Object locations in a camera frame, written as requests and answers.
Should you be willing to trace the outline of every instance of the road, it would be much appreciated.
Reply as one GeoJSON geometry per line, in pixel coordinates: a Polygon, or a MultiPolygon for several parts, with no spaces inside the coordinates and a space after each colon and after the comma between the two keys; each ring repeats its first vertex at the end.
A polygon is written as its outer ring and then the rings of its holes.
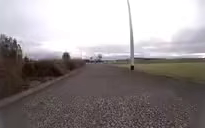
{"type": "Polygon", "coordinates": [[[0,108],[0,128],[205,127],[205,85],[89,64],[0,108]]]}

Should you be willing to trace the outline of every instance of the sky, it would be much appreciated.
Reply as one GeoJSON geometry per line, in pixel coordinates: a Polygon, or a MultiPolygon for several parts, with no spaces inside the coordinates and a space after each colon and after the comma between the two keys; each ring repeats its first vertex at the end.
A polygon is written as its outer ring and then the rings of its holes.
{"type": "MultiPolygon", "coordinates": [[[[205,0],[130,0],[135,55],[205,56],[205,0]]],[[[0,0],[0,33],[26,55],[129,55],[126,0],[0,0]]]]}

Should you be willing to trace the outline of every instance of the curb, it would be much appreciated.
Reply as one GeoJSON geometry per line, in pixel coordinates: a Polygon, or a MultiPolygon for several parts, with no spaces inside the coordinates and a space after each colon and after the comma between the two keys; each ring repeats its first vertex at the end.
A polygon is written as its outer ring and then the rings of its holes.
{"type": "Polygon", "coordinates": [[[58,81],[60,81],[60,80],[62,80],[62,79],[64,79],[64,78],[68,78],[68,77],[70,77],[70,76],[76,74],[76,73],[79,72],[83,67],[81,67],[81,68],[79,68],[79,69],[76,69],[76,70],[74,70],[74,71],[71,71],[71,72],[69,72],[68,74],[65,74],[64,76],[60,76],[60,77],[58,77],[58,78],[56,78],[56,79],[54,79],[54,80],[50,80],[50,81],[47,81],[47,82],[42,83],[42,84],[40,84],[40,85],[37,85],[37,86],[34,87],[34,88],[30,88],[30,89],[28,89],[28,90],[26,90],[26,91],[23,91],[23,92],[20,92],[20,93],[18,93],[18,94],[12,95],[12,96],[10,96],[10,97],[4,98],[4,99],[0,100],[0,108],[2,108],[2,107],[4,107],[4,106],[7,106],[7,105],[9,105],[9,104],[12,104],[12,103],[14,103],[14,102],[16,102],[16,101],[19,101],[19,100],[21,100],[21,99],[23,99],[23,98],[25,98],[25,97],[27,97],[27,96],[29,96],[29,95],[32,95],[32,94],[34,94],[34,93],[36,93],[36,92],[38,92],[38,91],[41,91],[41,90],[43,90],[43,89],[46,89],[47,87],[49,87],[49,86],[52,85],[53,83],[58,82],[58,81]]]}

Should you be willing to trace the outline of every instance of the street lamp pole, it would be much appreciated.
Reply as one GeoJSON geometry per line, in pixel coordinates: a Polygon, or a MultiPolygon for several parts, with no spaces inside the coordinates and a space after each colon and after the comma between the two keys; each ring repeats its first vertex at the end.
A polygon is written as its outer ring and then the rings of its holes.
{"type": "Polygon", "coordinates": [[[130,28],[130,70],[134,70],[134,37],[133,37],[133,28],[132,28],[132,16],[131,16],[131,7],[129,0],[127,0],[128,3],[128,15],[129,15],[129,28],[130,28]]]}

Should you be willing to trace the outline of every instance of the grass field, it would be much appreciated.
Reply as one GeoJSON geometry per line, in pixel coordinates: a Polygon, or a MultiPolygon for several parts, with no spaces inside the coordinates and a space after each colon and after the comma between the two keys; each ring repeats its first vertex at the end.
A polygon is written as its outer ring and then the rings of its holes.
{"type": "MultiPolygon", "coordinates": [[[[118,64],[118,66],[129,67],[127,64],[118,64]]],[[[193,81],[205,81],[205,62],[136,64],[135,69],[156,75],[188,78],[193,81]]]]}

